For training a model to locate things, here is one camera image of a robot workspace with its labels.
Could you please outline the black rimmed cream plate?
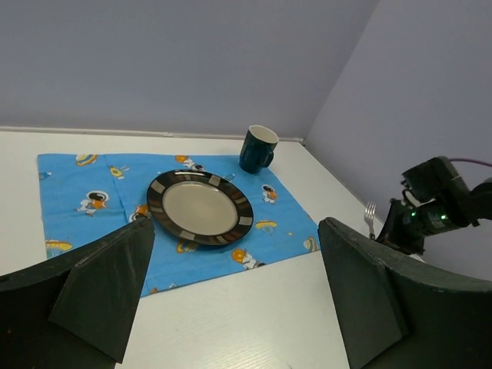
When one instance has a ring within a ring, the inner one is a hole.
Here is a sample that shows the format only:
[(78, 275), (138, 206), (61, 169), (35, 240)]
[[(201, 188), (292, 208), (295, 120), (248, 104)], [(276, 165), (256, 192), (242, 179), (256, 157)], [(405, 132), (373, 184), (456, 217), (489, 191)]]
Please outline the black rimmed cream plate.
[(147, 190), (151, 216), (170, 234), (222, 247), (251, 230), (254, 211), (246, 195), (223, 177), (191, 169), (167, 171)]

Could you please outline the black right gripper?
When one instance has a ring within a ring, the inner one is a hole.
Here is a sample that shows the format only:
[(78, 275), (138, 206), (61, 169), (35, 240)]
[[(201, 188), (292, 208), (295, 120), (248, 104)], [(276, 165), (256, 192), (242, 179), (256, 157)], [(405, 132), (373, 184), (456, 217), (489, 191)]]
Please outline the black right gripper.
[(480, 224), (471, 192), (444, 156), (402, 176), (419, 205), (408, 207), (392, 198), (376, 242), (334, 218), (319, 224), (321, 255), (348, 364), (489, 368), (491, 283), (408, 256), (424, 254), (424, 237), (415, 234)]

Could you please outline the blue space print cloth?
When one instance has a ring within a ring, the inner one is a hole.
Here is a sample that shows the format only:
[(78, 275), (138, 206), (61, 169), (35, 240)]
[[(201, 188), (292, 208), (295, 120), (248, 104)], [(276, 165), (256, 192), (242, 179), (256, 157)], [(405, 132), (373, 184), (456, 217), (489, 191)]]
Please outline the blue space print cloth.
[(319, 250), (317, 225), (269, 170), (242, 171), (235, 155), (45, 154), (38, 176), (49, 258), (74, 250), (148, 215), (153, 179), (175, 169), (223, 177), (250, 201), (248, 234), (223, 248), (181, 240), (155, 225), (143, 295), (259, 268)]

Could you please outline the teal mug cream inside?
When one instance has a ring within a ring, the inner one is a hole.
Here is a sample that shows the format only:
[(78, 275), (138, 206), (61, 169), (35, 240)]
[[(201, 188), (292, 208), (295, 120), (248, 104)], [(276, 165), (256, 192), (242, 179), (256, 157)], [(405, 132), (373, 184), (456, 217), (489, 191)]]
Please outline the teal mug cream inside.
[(267, 168), (274, 158), (274, 150), (280, 139), (270, 128), (251, 125), (245, 136), (239, 165), (243, 171), (256, 175)]

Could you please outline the silver fork black handle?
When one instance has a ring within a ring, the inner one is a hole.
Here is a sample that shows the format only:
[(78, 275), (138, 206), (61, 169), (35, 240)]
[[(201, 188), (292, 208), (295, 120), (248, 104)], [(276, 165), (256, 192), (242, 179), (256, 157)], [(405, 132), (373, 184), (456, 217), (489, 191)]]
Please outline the silver fork black handle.
[(371, 240), (376, 239), (374, 231), (374, 217), (375, 217), (376, 204), (374, 202), (368, 202), (364, 211), (364, 221), (368, 226), (369, 238)]

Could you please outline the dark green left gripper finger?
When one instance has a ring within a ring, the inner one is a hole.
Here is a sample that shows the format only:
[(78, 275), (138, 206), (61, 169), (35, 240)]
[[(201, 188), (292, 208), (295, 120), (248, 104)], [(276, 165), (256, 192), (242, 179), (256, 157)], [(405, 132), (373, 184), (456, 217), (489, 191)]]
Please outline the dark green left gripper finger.
[(3, 368), (113, 368), (125, 356), (155, 229), (140, 218), (1, 277)]

